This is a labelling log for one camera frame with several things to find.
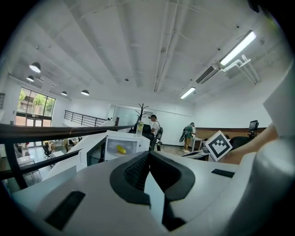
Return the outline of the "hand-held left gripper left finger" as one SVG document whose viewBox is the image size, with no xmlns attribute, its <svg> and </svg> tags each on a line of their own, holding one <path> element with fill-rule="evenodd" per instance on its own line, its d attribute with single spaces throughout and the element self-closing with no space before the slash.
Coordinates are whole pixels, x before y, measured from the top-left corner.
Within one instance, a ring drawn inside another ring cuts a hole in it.
<svg viewBox="0 0 295 236">
<path fill-rule="evenodd" d="M 110 185 L 124 201 L 150 207 L 150 197 L 144 193 L 149 172 L 149 151 L 145 151 L 117 166 L 111 172 Z"/>
</svg>

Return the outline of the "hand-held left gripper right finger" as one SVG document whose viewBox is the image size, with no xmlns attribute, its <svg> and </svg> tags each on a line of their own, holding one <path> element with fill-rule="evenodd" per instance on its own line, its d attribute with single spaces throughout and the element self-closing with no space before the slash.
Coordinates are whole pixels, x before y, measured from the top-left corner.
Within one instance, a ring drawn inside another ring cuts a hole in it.
<svg viewBox="0 0 295 236">
<path fill-rule="evenodd" d="M 150 152 L 149 165 L 151 175 L 164 193 L 162 224 L 173 231 L 186 221 L 175 216 L 171 203 L 186 198 L 195 183 L 195 175 L 186 166 L 156 152 Z"/>
</svg>

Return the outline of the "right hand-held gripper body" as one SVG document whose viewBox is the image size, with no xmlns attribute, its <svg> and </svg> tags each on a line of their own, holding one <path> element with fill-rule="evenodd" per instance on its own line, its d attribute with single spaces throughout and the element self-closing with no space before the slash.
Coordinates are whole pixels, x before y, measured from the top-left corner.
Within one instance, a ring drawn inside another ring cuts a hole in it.
<svg viewBox="0 0 295 236">
<path fill-rule="evenodd" d="M 219 130 L 205 142 L 204 148 L 206 152 L 202 150 L 203 156 L 208 156 L 209 161 L 219 162 L 232 149 L 232 145 Z"/>
</svg>

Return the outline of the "white microwave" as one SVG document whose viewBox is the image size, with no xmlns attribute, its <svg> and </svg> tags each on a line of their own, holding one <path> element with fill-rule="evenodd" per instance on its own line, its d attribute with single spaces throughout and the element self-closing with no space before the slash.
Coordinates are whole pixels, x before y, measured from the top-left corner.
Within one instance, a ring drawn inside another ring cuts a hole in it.
<svg viewBox="0 0 295 236">
<path fill-rule="evenodd" d="M 108 130 L 105 133 L 87 136 L 80 144 L 83 147 L 80 148 L 77 156 L 77 170 L 125 155 L 147 151 L 150 140 L 144 136 L 136 137 L 132 133 Z M 121 145 L 126 150 L 126 154 L 119 153 L 117 145 Z"/>
</svg>

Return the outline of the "person's right forearm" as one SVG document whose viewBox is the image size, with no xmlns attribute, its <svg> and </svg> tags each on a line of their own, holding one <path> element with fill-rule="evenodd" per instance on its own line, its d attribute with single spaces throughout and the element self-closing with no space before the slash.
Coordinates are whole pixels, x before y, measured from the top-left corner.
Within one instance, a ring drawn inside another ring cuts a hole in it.
<svg viewBox="0 0 295 236">
<path fill-rule="evenodd" d="M 277 130 L 271 123 L 263 132 L 247 144 L 228 152 L 219 162 L 239 165 L 243 156 L 258 150 L 268 142 L 278 138 Z"/>
</svg>

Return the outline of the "black office chair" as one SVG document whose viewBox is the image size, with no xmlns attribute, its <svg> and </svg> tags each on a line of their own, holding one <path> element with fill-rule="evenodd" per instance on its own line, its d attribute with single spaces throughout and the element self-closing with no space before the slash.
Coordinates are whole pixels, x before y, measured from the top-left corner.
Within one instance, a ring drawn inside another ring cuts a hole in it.
<svg viewBox="0 0 295 236">
<path fill-rule="evenodd" d="M 232 146 L 232 149 L 237 149 L 245 144 L 247 144 L 250 141 L 249 138 L 243 137 L 243 136 L 236 136 L 230 139 L 230 144 Z"/>
</svg>

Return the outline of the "white side table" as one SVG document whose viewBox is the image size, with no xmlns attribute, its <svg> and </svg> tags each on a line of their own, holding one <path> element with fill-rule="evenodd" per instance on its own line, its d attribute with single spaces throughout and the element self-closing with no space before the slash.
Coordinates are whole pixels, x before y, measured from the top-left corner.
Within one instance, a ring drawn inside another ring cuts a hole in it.
<svg viewBox="0 0 295 236">
<path fill-rule="evenodd" d="M 201 138 L 192 137 L 191 144 L 190 144 L 191 150 L 195 151 L 195 150 L 201 149 L 202 142 L 203 142 L 203 140 Z"/>
</svg>

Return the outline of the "black monitor on stand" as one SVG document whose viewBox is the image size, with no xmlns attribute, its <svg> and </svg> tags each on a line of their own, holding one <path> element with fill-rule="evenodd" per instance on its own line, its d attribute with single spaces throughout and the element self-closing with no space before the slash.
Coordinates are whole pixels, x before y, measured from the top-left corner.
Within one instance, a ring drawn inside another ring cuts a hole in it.
<svg viewBox="0 0 295 236">
<path fill-rule="evenodd" d="M 259 122 L 258 120 L 253 120 L 249 124 L 248 128 L 248 138 L 253 139 L 257 136 L 257 130 L 258 130 Z"/>
</svg>

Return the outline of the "black mesh chair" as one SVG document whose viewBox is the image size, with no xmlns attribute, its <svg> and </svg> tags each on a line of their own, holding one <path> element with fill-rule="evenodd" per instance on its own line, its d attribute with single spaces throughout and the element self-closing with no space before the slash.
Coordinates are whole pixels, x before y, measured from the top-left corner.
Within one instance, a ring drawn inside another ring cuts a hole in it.
<svg viewBox="0 0 295 236">
<path fill-rule="evenodd" d="M 135 134 L 136 133 L 136 129 L 137 129 L 137 124 L 134 125 L 133 128 L 131 128 L 128 132 Z M 153 139 L 154 138 L 154 134 L 151 132 L 151 127 L 148 124 L 144 124 L 143 125 L 143 130 L 142 130 L 142 135 L 148 139 Z"/>
</svg>

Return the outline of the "fluorescent ceiling light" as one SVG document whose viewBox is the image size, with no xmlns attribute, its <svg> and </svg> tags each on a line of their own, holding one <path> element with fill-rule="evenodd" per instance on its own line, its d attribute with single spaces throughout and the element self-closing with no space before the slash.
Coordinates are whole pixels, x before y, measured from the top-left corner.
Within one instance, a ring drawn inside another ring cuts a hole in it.
<svg viewBox="0 0 295 236">
<path fill-rule="evenodd" d="M 187 92 L 185 92 L 180 99 L 185 99 L 186 97 L 188 97 L 190 94 L 192 94 L 194 91 L 196 90 L 195 87 L 191 87 Z"/>
<path fill-rule="evenodd" d="M 256 39 L 256 34 L 251 30 L 249 31 L 242 40 L 237 43 L 232 50 L 226 54 L 221 60 L 220 64 L 222 66 L 227 65 L 232 59 L 234 59 L 242 50 L 244 50 L 254 39 Z"/>
</svg>

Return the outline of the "black coat rack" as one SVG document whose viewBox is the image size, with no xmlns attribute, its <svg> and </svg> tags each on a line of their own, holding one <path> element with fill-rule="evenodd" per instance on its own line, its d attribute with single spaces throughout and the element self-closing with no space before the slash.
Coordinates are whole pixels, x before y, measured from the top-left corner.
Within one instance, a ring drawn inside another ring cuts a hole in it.
<svg viewBox="0 0 295 236">
<path fill-rule="evenodd" d="M 140 111 L 136 110 L 137 112 L 137 121 L 136 124 L 142 122 L 144 124 L 149 124 L 149 119 L 147 118 L 147 113 L 144 112 L 144 109 L 146 109 L 148 106 L 144 106 L 144 104 L 139 104 Z"/>
</svg>

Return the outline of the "ceiling air conditioner vent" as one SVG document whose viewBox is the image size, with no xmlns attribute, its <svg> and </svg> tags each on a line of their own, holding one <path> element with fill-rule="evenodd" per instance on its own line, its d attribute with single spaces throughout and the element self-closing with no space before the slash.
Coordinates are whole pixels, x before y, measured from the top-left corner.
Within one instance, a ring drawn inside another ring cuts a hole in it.
<svg viewBox="0 0 295 236">
<path fill-rule="evenodd" d="M 203 84 L 212 76 L 214 76 L 217 72 L 220 71 L 220 68 L 216 65 L 211 65 L 206 71 L 204 71 L 197 79 L 197 84 Z"/>
</svg>

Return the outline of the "person's grey T-shirt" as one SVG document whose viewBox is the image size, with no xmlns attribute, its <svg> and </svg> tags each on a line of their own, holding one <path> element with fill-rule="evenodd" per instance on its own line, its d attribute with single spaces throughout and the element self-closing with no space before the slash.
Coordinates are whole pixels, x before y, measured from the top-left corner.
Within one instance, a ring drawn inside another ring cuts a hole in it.
<svg viewBox="0 0 295 236">
<path fill-rule="evenodd" d="M 295 64 L 263 104 L 279 137 L 295 137 Z"/>
</svg>

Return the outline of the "black straight railing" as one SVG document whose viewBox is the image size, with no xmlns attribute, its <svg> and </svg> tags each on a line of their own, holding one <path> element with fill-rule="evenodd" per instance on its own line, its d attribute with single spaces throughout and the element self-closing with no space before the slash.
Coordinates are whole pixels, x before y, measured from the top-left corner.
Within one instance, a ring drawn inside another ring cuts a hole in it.
<svg viewBox="0 0 295 236">
<path fill-rule="evenodd" d="M 64 119 L 87 127 L 99 127 L 106 121 L 106 119 L 83 115 L 68 110 L 65 110 Z"/>
</svg>

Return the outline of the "white ceiling pipes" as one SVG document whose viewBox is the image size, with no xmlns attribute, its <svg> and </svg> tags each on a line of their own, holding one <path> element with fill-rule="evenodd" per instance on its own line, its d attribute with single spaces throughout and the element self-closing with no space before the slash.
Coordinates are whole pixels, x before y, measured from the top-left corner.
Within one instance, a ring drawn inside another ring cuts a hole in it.
<svg viewBox="0 0 295 236">
<path fill-rule="evenodd" d="M 242 54 L 242 60 L 237 59 L 230 65 L 221 69 L 225 72 L 228 78 L 233 78 L 234 73 L 240 72 L 243 74 L 253 85 L 261 82 L 261 78 L 251 64 L 251 59 L 247 58 L 246 55 Z"/>
</svg>

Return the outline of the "black curved railing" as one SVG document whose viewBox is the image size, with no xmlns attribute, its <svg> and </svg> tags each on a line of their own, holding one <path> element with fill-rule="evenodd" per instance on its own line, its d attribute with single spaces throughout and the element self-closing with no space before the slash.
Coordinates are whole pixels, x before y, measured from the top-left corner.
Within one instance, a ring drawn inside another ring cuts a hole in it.
<svg viewBox="0 0 295 236">
<path fill-rule="evenodd" d="M 0 171 L 0 181 L 14 178 L 20 189 L 28 187 L 23 174 L 38 170 L 54 163 L 69 159 L 78 154 L 74 151 L 60 157 L 20 167 L 17 162 L 14 144 L 21 142 L 49 141 L 59 138 L 72 138 L 105 133 L 108 130 L 118 131 L 131 128 L 128 126 L 101 126 L 101 127 L 27 127 L 0 124 L 0 144 L 5 145 L 6 156 L 10 165 L 9 170 Z"/>
</svg>

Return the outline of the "large glass window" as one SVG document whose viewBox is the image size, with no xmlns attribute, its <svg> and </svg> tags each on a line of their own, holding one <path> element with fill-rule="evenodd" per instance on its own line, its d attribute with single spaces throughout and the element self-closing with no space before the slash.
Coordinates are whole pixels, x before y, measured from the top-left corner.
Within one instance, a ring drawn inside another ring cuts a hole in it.
<svg viewBox="0 0 295 236">
<path fill-rule="evenodd" d="M 16 112 L 16 125 L 50 127 L 55 99 L 21 88 Z"/>
</svg>

